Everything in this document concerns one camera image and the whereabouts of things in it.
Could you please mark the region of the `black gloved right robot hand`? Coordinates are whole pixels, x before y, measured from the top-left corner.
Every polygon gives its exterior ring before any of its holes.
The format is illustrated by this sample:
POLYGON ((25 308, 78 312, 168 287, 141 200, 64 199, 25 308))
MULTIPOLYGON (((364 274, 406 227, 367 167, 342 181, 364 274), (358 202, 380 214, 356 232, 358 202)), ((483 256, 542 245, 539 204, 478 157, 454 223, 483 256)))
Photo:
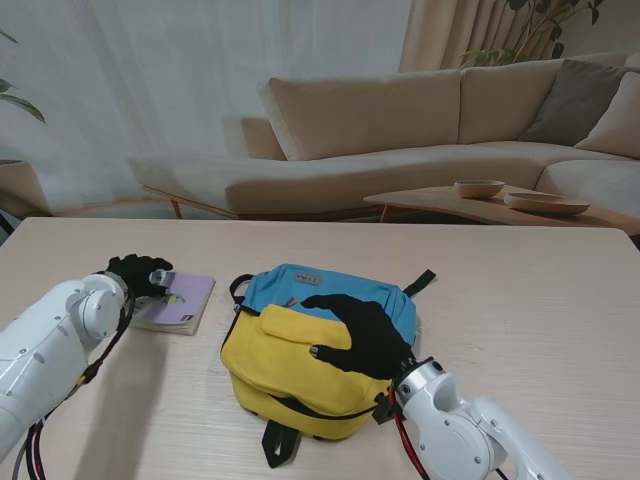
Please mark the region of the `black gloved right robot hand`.
POLYGON ((351 339, 349 349, 312 345, 309 352, 315 359, 377 380, 393 380, 417 364, 411 346, 379 303, 331 294, 308 297, 302 305, 331 311, 345 324, 351 339))

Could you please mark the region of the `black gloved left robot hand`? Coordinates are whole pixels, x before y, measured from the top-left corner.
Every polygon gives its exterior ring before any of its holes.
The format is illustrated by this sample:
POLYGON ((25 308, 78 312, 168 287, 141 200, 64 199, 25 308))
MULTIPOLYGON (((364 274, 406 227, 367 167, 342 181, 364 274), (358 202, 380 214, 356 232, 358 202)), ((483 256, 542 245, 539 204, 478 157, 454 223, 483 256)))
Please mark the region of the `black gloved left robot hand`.
POLYGON ((171 271, 173 265, 163 258, 138 256, 129 254, 123 258, 113 257, 109 260, 107 272, 118 276, 126 285, 132 298, 159 298, 167 289, 151 282, 151 275, 158 271, 171 271))

